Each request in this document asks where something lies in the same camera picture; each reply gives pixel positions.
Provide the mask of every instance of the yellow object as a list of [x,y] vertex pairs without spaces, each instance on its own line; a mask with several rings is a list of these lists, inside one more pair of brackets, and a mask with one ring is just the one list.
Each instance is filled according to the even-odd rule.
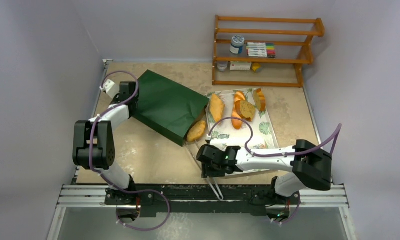
[[223,109],[225,108],[225,104],[222,102],[222,100],[216,95],[212,94],[212,97],[210,98],[210,113],[212,114],[213,120],[215,122],[219,121],[222,118],[223,115]]
[[260,71],[262,71],[262,67],[260,66],[260,64],[258,62],[254,62],[251,64],[251,70],[253,70],[253,72],[258,73]]
[[196,122],[191,129],[189,129],[187,134],[187,142],[193,142],[199,139],[204,134],[204,129],[206,128],[206,122],[201,120]]

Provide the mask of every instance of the wooden rack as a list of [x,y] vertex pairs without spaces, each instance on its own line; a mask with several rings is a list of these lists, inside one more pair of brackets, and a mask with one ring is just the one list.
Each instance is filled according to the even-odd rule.
[[[296,30],[270,30],[270,29],[238,29],[238,28],[219,28],[219,21],[231,22],[267,22],[267,23],[292,23],[292,24],[313,24],[310,31]],[[218,33],[226,34],[267,34],[267,35],[299,35],[307,36],[304,42],[296,41],[263,41],[263,40],[245,40],[246,43],[274,43],[279,46],[300,46],[300,52],[297,58],[266,58],[266,57],[236,57],[236,56],[218,56],[216,48],[218,44],[230,44],[230,39],[217,39]],[[313,55],[310,50],[310,43],[314,36],[322,37],[325,29],[322,20],[317,19],[291,19],[291,18],[263,18],[263,17],[232,17],[232,16],[215,16],[214,44],[213,44],[213,61],[212,61],[212,84],[213,85],[241,85],[241,86],[265,86],[265,87],[297,87],[303,86],[303,76],[301,67],[303,64],[312,64]],[[271,64],[293,64],[297,83],[282,82],[251,82],[251,81],[218,81],[215,79],[216,69],[215,63],[219,61],[244,61],[255,63],[271,63]]]

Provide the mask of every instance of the wooden shelf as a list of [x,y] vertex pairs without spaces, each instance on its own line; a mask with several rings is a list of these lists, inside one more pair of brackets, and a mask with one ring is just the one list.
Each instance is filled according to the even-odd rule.
[[218,28],[217,32],[225,34],[275,34],[275,35],[277,34],[277,35],[321,36],[321,33],[317,31],[294,31],[294,30]]
[[[240,28],[219,28],[219,21],[230,22],[262,22],[262,23],[289,23],[289,24],[313,24],[310,31],[302,30],[283,30],[283,29],[240,29]],[[293,46],[301,47],[296,58],[266,58],[266,57],[250,57],[246,54],[236,55],[218,55],[218,44],[230,44],[230,39],[218,39],[217,34],[261,34],[261,35],[294,35],[294,36],[307,36],[304,42],[297,41],[269,41],[269,40],[249,40],[246,43],[274,43],[277,46]],[[212,60],[212,84],[218,85],[242,85],[242,86],[277,86],[277,87],[302,87],[303,77],[301,68],[303,64],[312,64],[313,55],[310,49],[310,43],[314,36],[322,37],[325,33],[325,28],[322,20],[317,19],[294,19],[294,18],[265,18],[265,17],[234,17],[234,16],[215,16],[215,30],[213,41],[213,60]],[[297,82],[295,83],[279,83],[279,82],[251,82],[251,81],[221,81],[215,79],[215,63],[218,61],[242,61],[242,62],[256,62],[266,64],[293,64]]]
[[274,87],[300,87],[295,68],[289,64],[263,63],[260,73],[231,71],[229,68],[220,72],[216,67],[213,71],[216,85],[264,86],[265,83]]
[[[273,43],[275,45],[279,46],[305,46],[307,45],[306,43],[302,41],[263,41],[263,40],[246,40],[246,43]],[[217,44],[230,44],[231,40],[230,39],[216,39]]]
[[289,58],[267,58],[267,57],[237,57],[237,56],[217,56],[216,61],[242,61],[268,64],[308,64],[307,59],[289,59]]

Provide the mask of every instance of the jar lid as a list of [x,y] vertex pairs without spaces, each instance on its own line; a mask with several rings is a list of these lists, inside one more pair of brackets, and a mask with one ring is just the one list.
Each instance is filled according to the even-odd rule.
[[244,37],[241,35],[235,35],[232,37],[231,42],[233,44],[242,45],[242,44],[244,44]]

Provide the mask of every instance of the small box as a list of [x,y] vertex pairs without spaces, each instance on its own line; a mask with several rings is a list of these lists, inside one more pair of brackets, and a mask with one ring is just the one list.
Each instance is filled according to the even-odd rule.
[[250,67],[250,61],[231,61],[229,70],[249,71]]

